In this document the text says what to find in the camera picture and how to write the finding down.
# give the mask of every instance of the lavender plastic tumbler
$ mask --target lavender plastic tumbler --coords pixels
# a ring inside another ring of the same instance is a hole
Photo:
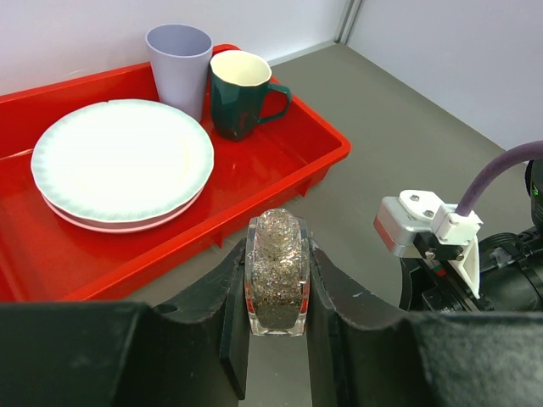
[[[160,101],[202,119],[213,40],[190,25],[159,25],[145,36]]]

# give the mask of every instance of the mug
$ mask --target mug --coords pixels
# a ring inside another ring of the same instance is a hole
[[[262,123],[287,113],[292,94],[286,86],[270,83],[272,69],[261,57],[245,51],[224,51],[211,59],[211,119],[217,133],[230,140],[244,139]],[[287,97],[282,112],[260,117],[268,92]]]
[[[211,37],[190,25],[166,24],[150,30],[145,40],[160,101],[201,121]]]

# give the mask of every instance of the red plastic bin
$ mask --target red plastic bin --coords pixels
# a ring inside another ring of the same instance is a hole
[[[237,49],[234,46],[216,47]],[[32,149],[56,120],[90,103],[158,100],[148,63],[0,97],[0,301],[117,299],[161,276],[249,219],[321,181],[350,151],[349,141],[298,98],[285,116],[242,142],[218,137],[204,107],[215,168],[197,202],[149,231],[109,235],[60,219],[31,175]],[[279,111],[280,94],[264,114]]]

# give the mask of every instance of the stack of plates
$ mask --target stack of plates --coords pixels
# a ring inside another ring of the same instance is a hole
[[[213,146],[181,110],[137,99],[79,109],[49,127],[31,160],[37,188],[61,218],[127,233],[183,213],[213,170]]]

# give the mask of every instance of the gray table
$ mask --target gray table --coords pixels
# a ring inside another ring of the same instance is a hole
[[[397,304],[398,260],[372,227],[381,198],[422,189],[458,202],[469,182],[502,150],[347,47],[328,47],[273,71],[352,142],[347,160],[305,198],[285,207],[307,219],[337,266]],[[485,222],[482,237],[530,226],[523,167],[493,183],[477,212]],[[209,271],[243,235],[227,239],[223,249],[210,248],[129,299],[151,304],[166,300]],[[311,406],[304,337],[251,338],[247,399],[240,405]]]

